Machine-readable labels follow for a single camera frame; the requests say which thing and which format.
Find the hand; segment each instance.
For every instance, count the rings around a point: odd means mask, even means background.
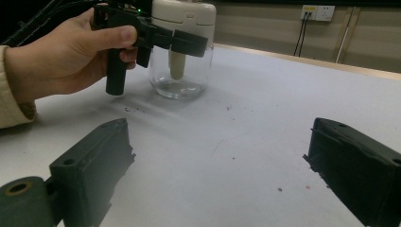
[[[135,66],[133,26],[93,31],[93,9],[71,18],[32,44],[8,48],[5,68],[17,103],[83,90],[106,76],[107,50],[126,48],[120,59]]]

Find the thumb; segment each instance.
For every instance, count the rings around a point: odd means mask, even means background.
[[[89,32],[82,40],[92,51],[125,48],[136,42],[137,32],[133,26],[118,26]]]

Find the beige sleeve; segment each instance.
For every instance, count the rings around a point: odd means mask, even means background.
[[[0,128],[28,123],[36,116],[35,103],[18,105],[7,81],[4,52],[7,46],[0,46]]]

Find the hole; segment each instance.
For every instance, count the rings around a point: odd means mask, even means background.
[[[13,186],[11,186],[7,191],[6,195],[7,196],[16,196],[19,194],[22,194],[26,192],[30,187],[32,183],[31,182],[22,182],[22,183],[17,183]]]
[[[392,159],[392,161],[397,163],[398,165],[401,165],[401,160],[399,160],[399,159]]]
[[[20,183],[9,189],[10,193],[17,193],[27,188],[26,183]]]
[[[63,162],[63,164],[66,165],[66,166],[70,166],[70,165],[72,165],[74,162],[75,162],[74,159],[68,159],[68,160],[65,160],[65,161]]]

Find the white table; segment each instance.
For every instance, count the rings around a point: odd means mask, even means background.
[[[0,184],[48,166],[98,125],[126,117],[135,163],[101,226],[362,226],[303,159],[313,121],[348,124],[401,151],[401,80],[216,48],[208,89],[165,99],[148,71],[121,97],[105,79],[37,101],[38,120],[0,131]]]

